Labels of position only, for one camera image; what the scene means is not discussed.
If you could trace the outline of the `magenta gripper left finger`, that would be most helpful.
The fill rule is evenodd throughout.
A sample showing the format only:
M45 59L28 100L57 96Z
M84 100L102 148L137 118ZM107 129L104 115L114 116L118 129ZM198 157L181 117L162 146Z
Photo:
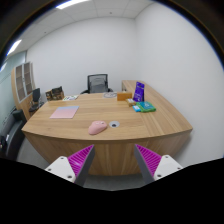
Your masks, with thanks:
M58 157L46 168L46 171L79 186L83 186L94 156L95 147L90 145L70 155L69 157Z

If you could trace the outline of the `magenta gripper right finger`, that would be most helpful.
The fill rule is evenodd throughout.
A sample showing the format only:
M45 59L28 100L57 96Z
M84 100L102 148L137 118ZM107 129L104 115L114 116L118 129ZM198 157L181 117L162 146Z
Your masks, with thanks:
M150 184L182 169L182 166L171 156L161 156L138 144L134 146L134 155L146 184Z

